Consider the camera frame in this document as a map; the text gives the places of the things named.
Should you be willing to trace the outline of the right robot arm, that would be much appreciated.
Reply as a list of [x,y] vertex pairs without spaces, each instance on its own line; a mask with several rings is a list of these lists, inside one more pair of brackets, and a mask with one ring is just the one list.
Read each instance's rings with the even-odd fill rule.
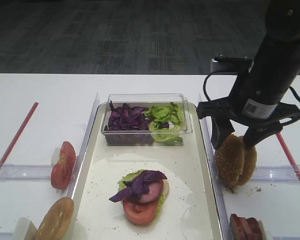
[[212,74],[236,74],[227,97],[208,98],[196,109],[200,119],[211,117],[214,149],[234,132],[232,122],[247,126],[243,142],[250,149],[300,120],[300,109],[282,102],[300,72],[300,0],[271,1],[265,28],[254,59],[214,58]]

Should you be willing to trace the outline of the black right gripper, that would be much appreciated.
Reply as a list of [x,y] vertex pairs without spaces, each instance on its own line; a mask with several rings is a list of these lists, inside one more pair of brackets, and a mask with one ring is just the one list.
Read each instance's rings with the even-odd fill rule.
[[264,139],[280,133],[283,126],[300,119],[300,109],[281,100],[300,71],[300,63],[290,64],[284,59],[253,59],[250,67],[238,72],[227,97],[198,103],[200,119],[211,117],[211,143],[219,149],[235,129],[231,121],[249,128],[243,143],[249,150]]

